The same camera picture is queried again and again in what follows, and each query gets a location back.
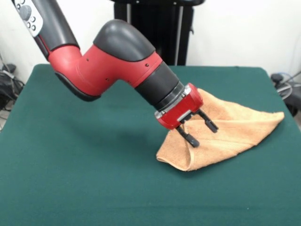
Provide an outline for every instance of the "white wall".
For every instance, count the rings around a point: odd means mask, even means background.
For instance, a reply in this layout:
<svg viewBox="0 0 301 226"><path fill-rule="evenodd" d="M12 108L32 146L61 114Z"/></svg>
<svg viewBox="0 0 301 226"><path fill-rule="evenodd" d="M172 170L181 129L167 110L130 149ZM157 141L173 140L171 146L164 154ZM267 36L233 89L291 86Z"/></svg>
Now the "white wall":
<svg viewBox="0 0 301 226"><path fill-rule="evenodd" d="M82 52L113 18L109 0L58 3ZM34 65L46 61L11 1L0 0L0 8L0 51L27 81ZM206 0L195 7L193 28L188 65L259 66L268 73L301 69L300 0Z"/></svg>

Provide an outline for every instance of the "green table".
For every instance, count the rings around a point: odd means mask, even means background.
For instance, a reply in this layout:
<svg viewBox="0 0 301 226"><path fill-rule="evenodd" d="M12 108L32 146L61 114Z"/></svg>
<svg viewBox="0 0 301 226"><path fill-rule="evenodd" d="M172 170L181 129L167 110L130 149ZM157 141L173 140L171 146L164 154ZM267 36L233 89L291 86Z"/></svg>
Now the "green table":
<svg viewBox="0 0 301 226"><path fill-rule="evenodd" d="M85 103L38 65L0 134L0 225L300 225L301 133L265 71L172 69L183 83L286 118L259 146L181 172L156 160L167 130L130 86Z"/></svg>

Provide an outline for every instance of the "gray control panel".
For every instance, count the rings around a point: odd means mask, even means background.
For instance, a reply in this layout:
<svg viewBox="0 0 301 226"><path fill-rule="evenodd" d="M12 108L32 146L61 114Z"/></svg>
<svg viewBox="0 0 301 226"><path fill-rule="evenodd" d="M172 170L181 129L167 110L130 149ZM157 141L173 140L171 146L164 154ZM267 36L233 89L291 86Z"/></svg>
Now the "gray control panel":
<svg viewBox="0 0 301 226"><path fill-rule="evenodd" d="M33 37L36 37L43 27L43 18L32 0L15 0L15 7Z"/></svg>

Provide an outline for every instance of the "orange towel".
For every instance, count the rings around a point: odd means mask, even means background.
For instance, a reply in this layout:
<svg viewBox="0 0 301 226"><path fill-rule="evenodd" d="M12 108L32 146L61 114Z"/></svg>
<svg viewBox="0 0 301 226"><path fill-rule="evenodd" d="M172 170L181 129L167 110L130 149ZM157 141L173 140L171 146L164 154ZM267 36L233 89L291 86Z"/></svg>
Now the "orange towel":
<svg viewBox="0 0 301 226"><path fill-rule="evenodd" d="M234 157L258 145L284 119L284 113L259 112L236 103L220 100L198 89L204 98L202 110L219 127L212 133L199 116L183 125L199 142L191 147L174 129L170 131L157 153L157 160L179 170L197 170Z"/></svg>

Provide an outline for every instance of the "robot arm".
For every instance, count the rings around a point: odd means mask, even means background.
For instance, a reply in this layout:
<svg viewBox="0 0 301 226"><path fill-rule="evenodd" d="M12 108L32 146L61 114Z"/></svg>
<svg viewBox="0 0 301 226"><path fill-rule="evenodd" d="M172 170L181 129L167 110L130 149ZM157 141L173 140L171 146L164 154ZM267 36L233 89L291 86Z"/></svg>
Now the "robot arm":
<svg viewBox="0 0 301 226"><path fill-rule="evenodd" d="M156 53L153 45L133 26L106 23L91 48L82 55L56 0L12 0L58 78L84 101L98 99L117 80L123 80L157 110L157 120L177 129L193 147L199 143L181 125L199 114L206 125L217 126L200 110L197 89L184 86Z"/></svg>

